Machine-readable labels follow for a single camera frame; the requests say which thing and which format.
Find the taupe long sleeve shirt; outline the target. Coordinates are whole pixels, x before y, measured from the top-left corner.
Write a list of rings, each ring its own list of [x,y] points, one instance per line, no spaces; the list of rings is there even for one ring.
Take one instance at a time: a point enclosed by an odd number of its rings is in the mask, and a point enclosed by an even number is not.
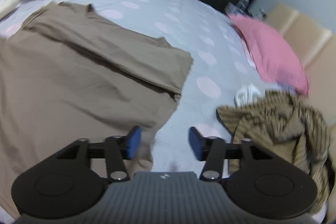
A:
[[[24,171],[80,138],[142,128],[125,165],[153,167],[156,132],[178,107],[190,53],[128,30],[91,5],[49,3],[1,38],[1,207],[19,217],[11,186]]]

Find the olive striped garment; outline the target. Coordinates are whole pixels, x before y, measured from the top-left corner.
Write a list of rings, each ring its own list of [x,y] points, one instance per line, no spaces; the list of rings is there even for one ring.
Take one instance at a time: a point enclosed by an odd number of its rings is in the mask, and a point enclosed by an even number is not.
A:
[[[322,209],[329,196],[325,162],[331,136],[319,110],[290,92],[268,90],[254,103],[219,106],[217,117],[233,143],[250,138],[308,174],[317,186],[311,213]]]

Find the white crumpled garment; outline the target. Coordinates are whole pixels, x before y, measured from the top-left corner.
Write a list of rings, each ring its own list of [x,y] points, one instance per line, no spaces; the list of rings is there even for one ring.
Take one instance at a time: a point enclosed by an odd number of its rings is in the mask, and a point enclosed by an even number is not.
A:
[[[252,104],[259,98],[263,98],[260,90],[254,84],[243,85],[235,94],[234,103],[236,107]]]

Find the pink pillow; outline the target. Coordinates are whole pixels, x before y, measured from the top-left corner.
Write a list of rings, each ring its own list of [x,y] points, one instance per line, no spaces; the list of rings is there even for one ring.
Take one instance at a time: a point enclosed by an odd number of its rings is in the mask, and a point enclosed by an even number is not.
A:
[[[242,14],[229,14],[241,32],[263,81],[288,85],[307,96],[309,81],[297,55],[285,39],[268,24]]]

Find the polka dot bed sheet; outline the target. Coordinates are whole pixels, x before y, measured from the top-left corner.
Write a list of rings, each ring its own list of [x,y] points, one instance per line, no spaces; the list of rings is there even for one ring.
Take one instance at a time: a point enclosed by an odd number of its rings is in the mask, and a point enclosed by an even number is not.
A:
[[[1,21],[1,220],[14,180],[69,143],[133,126],[130,173],[195,172],[188,129],[230,140],[217,121],[236,91],[265,83],[228,18],[198,0],[24,0]]]

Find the cream padded headboard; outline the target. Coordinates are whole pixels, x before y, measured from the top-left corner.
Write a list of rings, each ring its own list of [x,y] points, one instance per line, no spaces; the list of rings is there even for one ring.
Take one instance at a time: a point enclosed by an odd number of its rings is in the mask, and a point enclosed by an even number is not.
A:
[[[335,34],[282,3],[264,22],[282,35],[301,61],[310,86],[306,102],[318,108],[328,126],[335,126]]]

